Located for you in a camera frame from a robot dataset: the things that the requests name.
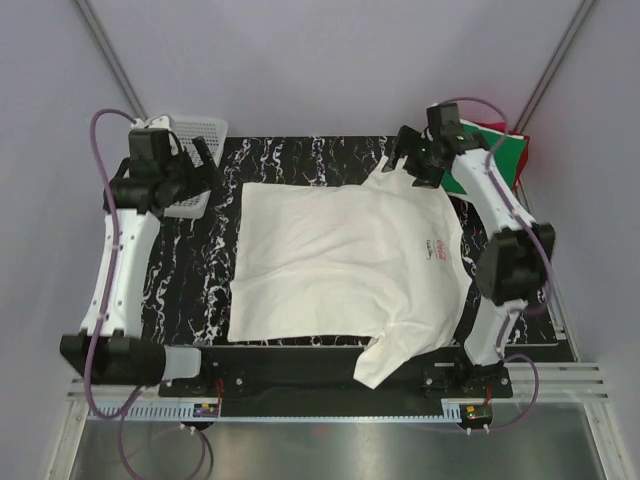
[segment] gray wall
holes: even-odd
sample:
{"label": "gray wall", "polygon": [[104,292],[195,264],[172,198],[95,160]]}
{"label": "gray wall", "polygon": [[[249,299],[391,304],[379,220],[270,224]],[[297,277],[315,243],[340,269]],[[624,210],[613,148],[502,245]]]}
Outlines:
{"label": "gray wall", "polygon": [[[3,1],[0,85],[0,476],[35,480],[71,373],[60,335],[78,331],[102,251],[89,118],[126,105],[67,0]],[[101,122],[113,169],[127,124]]]}
{"label": "gray wall", "polygon": [[222,117],[231,135],[379,135],[424,126],[451,96],[517,118],[579,0],[91,3],[150,114]]}
{"label": "gray wall", "polygon": [[568,323],[597,361],[640,473],[640,3],[600,2],[527,133],[533,212],[554,223]]}

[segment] black marble table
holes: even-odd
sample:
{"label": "black marble table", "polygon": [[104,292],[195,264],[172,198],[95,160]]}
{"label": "black marble table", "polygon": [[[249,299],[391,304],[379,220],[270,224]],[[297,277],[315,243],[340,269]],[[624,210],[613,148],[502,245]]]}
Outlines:
{"label": "black marble table", "polygon": [[[143,337],[172,345],[228,345],[242,185],[247,182],[340,186],[361,184],[379,162],[390,137],[228,138],[220,168],[226,193],[209,202],[199,220],[165,218],[151,253],[144,292]],[[487,242],[471,204],[451,197],[463,227],[460,245],[467,272]],[[480,303],[475,283],[456,332],[463,341]],[[271,340],[253,345],[366,345],[368,338],[321,336]],[[547,313],[521,316],[510,337],[517,344],[555,344]]]}

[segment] white t-shirt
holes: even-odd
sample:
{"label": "white t-shirt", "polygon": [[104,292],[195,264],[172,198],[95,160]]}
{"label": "white t-shirt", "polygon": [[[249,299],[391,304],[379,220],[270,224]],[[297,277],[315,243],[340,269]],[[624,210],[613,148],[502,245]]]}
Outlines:
{"label": "white t-shirt", "polygon": [[363,185],[245,184],[229,341],[370,336],[354,378],[375,388],[447,345],[471,279],[442,188],[401,168]]}

